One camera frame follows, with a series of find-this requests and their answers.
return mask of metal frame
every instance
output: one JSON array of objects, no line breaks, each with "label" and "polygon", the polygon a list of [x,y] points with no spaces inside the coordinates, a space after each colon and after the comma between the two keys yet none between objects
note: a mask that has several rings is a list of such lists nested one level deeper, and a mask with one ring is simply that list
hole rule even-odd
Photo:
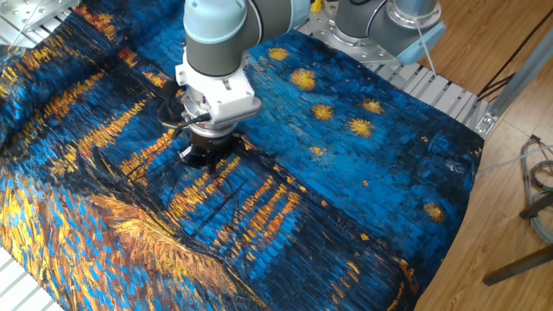
[{"label": "metal frame", "polygon": [[[9,45],[16,39],[15,45],[34,48],[60,26],[79,0],[42,0],[32,14],[37,3],[38,0],[0,0],[0,44]],[[24,22],[31,15],[32,20]]]},{"label": "metal frame", "polygon": [[490,106],[486,115],[479,121],[476,126],[477,133],[482,136],[488,136],[491,133],[499,117],[509,109],[512,102],[539,74],[551,56],[553,56],[553,29],[544,37],[528,60],[509,81],[495,103]]}]

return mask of cloth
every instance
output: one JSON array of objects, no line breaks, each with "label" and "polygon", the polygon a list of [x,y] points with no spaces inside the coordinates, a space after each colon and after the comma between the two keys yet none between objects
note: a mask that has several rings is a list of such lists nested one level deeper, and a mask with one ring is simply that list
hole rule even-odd
[{"label": "cloth", "polygon": [[3,247],[65,309],[413,309],[482,139],[292,31],[251,50],[244,143],[187,168],[156,118],[185,44],[181,1],[99,0],[2,48]]}]

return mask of gold star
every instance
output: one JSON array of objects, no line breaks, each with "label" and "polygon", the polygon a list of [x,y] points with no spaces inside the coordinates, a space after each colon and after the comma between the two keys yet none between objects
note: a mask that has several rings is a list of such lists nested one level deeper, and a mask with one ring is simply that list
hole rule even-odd
[{"label": "gold star", "polygon": [[349,122],[349,127],[353,133],[361,137],[371,137],[372,129],[374,126],[369,122],[362,119],[355,118]]},{"label": "gold star", "polygon": [[284,60],[288,55],[288,51],[283,48],[272,48],[269,50],[269,57],[273,60]]},{"label": "gold star", "polygon": [[377,101],[367,100],[365,103],[363,103],[363,107],[368,111],[376,114],[384,112],[384,109],[382,109],[380,103]]},{"label": "gold star", "polygon": [[436,203],[429,203],[424,206],[424,211],[438,223],[443,223],[443,220],[446,218],[445,212],[440,208]]},{"label": "gold star", "polygon": [[315,88],[315,74],[309,70],[299,69],[294,71],[291,76],[292,82],[300,86],[302,90],[311,91]]},{"label": "gold star", "polygon": [[313,152],[314,154],[318,155],[318,156],[322,156],[325,154],[325,152],[323,150],[321,150],[321,148],[319,147],[311,147],[311,152]]},{"label": "gold star", "polygon": [[319,120],[330,121],[334,114],[334,110],[328,105],[314,105],[313,108],[311,108],[311,113]]}]

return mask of white wire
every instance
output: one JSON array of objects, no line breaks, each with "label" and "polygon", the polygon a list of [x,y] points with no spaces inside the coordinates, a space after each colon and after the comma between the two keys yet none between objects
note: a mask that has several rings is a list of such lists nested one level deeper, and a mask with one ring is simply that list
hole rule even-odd
[{"label": "white wire", "polygon": [[481,169],[480,171],[478,171],[477,174],[482,174],[482,173],[485,173],[485,172],[489,172],[491,170],[494,170],[496,168],[503,168],[505,165],[509,165],[509,164],[513,164],[514,162],[516,161],[519,161],[519,160],[522,160],[522,159],[525,159],[527,158],[528,156],[531,156],[537,152],[540,152],[540,151],[543,151],[543,150],[546,150],[546,149],[551,149],[553,148],[553,145],[548,145],[548,146],[545,146],[545,147],[542,147],[540,149],[536,149],[536,150],[532,150],[531,152],[527,153],[527,154],[524,154],[524,155],[521,155],[519,156],[518,158],[514,158],[510,161],[507,161],[507,162],[503,162],[501,164],[498,164],[498,165],[494,165],[492,167],[489,167],[489,168],[484,168],[484,169]]},{"label": "white wire", "polygon": [[23,33],[23,30],[29,25],[29,22],[31,21],[31,18],[35,15],[36,9],[38,9],[39,5],[41,5],[42,0],[39,0],[39,2],[36,4],[35,9],[33,10],[33,13],[31,13],[31,16],[27,19],[25,22],[25,25],[19,30],[19,33],[16,35],[16,38],[11,42],[11,45],[16,45],[17,39],[19,39],[19,36]]},{"label": "white wire", "polygon": [[418,35],[421,37],[424,53],[426,53],[426,57],[428,57],[429,59],[430,67],[432,68],[432,73],[434,74],[434,79],[435,79],[437,75],[435,73],[434,62],[432,62],[432,58],[430,58],[430,52],[429,52],[429,49],[426,47],[426,41],[424,41],[423,32],[421,31],[421,28],[418,25],[418,19],[415,20],[415,26],[416,26],[416,30],[418,31]]}]

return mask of metal bar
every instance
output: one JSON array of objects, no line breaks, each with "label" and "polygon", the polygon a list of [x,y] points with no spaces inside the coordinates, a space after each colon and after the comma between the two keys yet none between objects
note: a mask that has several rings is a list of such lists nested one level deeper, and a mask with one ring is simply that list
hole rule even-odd
[{"label": "metal bar", "polygon": [[46,309],[47,311],[63,311],[63,309],[60,307],[59,304],[57,304],[55,301],[54,303],[48,308]]},{"label": "metal bar", "polygon": [[474,130],[476,128],[476,125],[478,122],[484,117],[486,114],[488,107],[488,103],[484,100],[477,101],[476,102],[476,108],[474,109],[474,113],[470,116],[470,118],[465,122],[465,125],[471,129]]},{"label": "metal bar", "polygon": [[553,205],[553,193],[548,193],[542,199],[537,200],[532,205],[526,207],[522,212],[520,212],[520,217],[523,219],[529,219],[532,216],[537,215],[541,210],[547,206]]},{"label": "metal bar", "polygon": [[549,245],[533,254],[520,258],[514,263],[507,264],[505,267],[487,274],[484,276],[482,282],[487,286],[491,286],[551,260],[553,260],[553,245]]},{"label": "metal bar", "polygon": [[522,65],[517,74],[498,99],[490,108],[490,115],[493,117],[501,116],[511,105],[511,103],[520,95],[524,88],[536,77],[545,64],[553,56],[553,29],[545,36],[537,48],[532,52],[528,60]]},{"label": "metal bar", "polygon": [[45,22],[42,26],[48,29],[50,32],[54,32],[54,29],[58,28],[58,26],[60,25],[61,23],[57,19],[52,18],[51,20]]},{"label": "metal bar", "polygon": [[459,116],[459,113],[465,108],[465,106],[468,103],[468,100],[473,97],[473,94],[471,92],[465,92],[461,95],[461,99],[454,104],[454,106],[448,111],[448,115],[454,119],[457,119]]},{"label": "metal bar", "polygon": [[29,31],[29,32],[23,33],[22,35],[25,35],[26,37],[28,37],[35,44],[42,42],[42,37],[39,36],[35,31]]},{"label": "metal bar", "polygon": [[422,67],[421,68],[421,71],[418,72],[418,74],[411,78],[411,80],[409,81],[409,83],[407,83],[405,85],[405,88],[404,88],[404,92],[408,93],[408,94],[411,94],[411,92],[415,89],[416,85],[421,82],[421,80],[424,78],[424,76],[426,75],[426,73],[428,73],[428,69],[425,68],[425,67]]},{"label": "metal bar", "polygon": [[22,311],[42,310],[51,301],[52,297],[50,297],[48,292],[44,289],[39,288],[21,306],[19,306],[19,309]]},{"label": "metal bar", "polygon": [[469,112],[474,108],[474,102],[476,101],[476,99],[476,96],[471,94],[471,98],[467,101],[463,109],[459,112],[459,115],[455,118],[457,121],[463,124],[465,123]]},{"label": "metal bar", "polygon": [[426,90],[426,87],[429,85],[430,80],[434,76],[434,73],[432,71],[427,70],[426,74],[424,74],[424,77],[421,79],[421,81],[415,86],[415,88],[409,92],[409,94],[412,97],[420,98],[421,93]]},{"label": "metal bar", "polygon": [[421,99],[428,105],[432,105],[442,95],[443,88],[446,87],[449,81],[442,76],[437,76],[429,87],[421,94]]},{"label": "metal bar", "polygon": [[462,87],[455,84],[450,85],[445,93],[443,93],[443,95],[440,97],[440,99],[438,99],[437,103],[435,104],[435,108],[443,113],[448,113],[449,110],[454,107],[454,104],[459,101],[462,92]]},{"label": "metal bar", "polygon": [[25,275],[25,269],[13,261],[5,269],[0,272],[0,293],[8,289],[13,282],[16,282],[21,276]]},{"label": "metal bar", "polygon": [[[0,34],[4,39],[7,39],[11,44],[11,42],[13,42],[13,40],[19,35],[19,30],[14,28],[11,24],[9,24],[2,17],[0,17]],[[17,46],[25,47],[25,48],[32,48],[35,46],[35,44],[24,35],[20,35],[17,38],[17,41],[15,44]]]},{"label": "metal bar", "polygon": [[380,78],[385,79],[388,81],[391,76],[396,73],[396,70],[399,68],[399,65],[393,65],[393,66],[384,66],[382,69],[378,71],[378,75]]},{"label": "metal bar", "polygon": [[35,30],[33,30],[35,33],[37,33],[39,36],[42,37],[42,39],[46,39],[48,38],[48,36],[50,35],[46,30],[42,29],[42,28],[37,28]]},{"label": "metal bar", "polygon": [[421,65],[419,64],[405,65],[403,68],[401,68],[401,70],[399,70],[397,75],[390,81],[390,83],[399,89],[403,89],[407,82],[410,81],[413,74],[420,67]]},{"label": "metal bar", "polygon": [[13,283],[13,287],[5,295],[0,296],[0,306],[4,310],[13,310],[21,301],[26,301],[36,288],[36,281],[26,274],[19,282]]}]

